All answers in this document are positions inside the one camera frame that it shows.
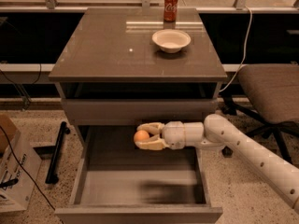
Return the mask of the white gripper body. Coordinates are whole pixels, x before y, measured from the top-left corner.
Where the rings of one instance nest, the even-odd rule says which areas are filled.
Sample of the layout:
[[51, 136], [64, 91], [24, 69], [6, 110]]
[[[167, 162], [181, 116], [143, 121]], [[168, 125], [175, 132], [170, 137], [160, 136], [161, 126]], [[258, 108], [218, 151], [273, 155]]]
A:
[[185, 128], [180, 121], [171, 121], [164, 125], [163, 140], [170, 149], [183, 149], [185, 147]]

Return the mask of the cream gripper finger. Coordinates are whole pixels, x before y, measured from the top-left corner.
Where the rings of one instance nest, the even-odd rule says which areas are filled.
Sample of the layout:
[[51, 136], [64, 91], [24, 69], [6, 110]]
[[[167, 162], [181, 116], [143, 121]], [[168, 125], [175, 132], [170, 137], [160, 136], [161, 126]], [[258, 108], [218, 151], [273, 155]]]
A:
[[146, 131], [150, 134], [160, 134], [164, 128], [164, 124], [161, 122], [144, 123], [137, 127], [139, 131]]
[[168, 148], [168, 144], [163, 139], [137, 141], [135, 144], [137, 147], [144, 150], [160, 151]]

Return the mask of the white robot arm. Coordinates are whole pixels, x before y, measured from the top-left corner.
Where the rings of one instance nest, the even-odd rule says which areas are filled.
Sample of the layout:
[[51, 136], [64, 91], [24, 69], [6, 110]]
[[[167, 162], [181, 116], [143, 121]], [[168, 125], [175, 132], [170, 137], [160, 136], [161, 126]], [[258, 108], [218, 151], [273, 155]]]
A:
[[136, 128], [135, 145], [145, 150], [195, 147], [235, 152], [295, 212], [299, 212], [299, 169], [239, 131], [229, 120], [210, 114], [202, 122], [144, 123]]

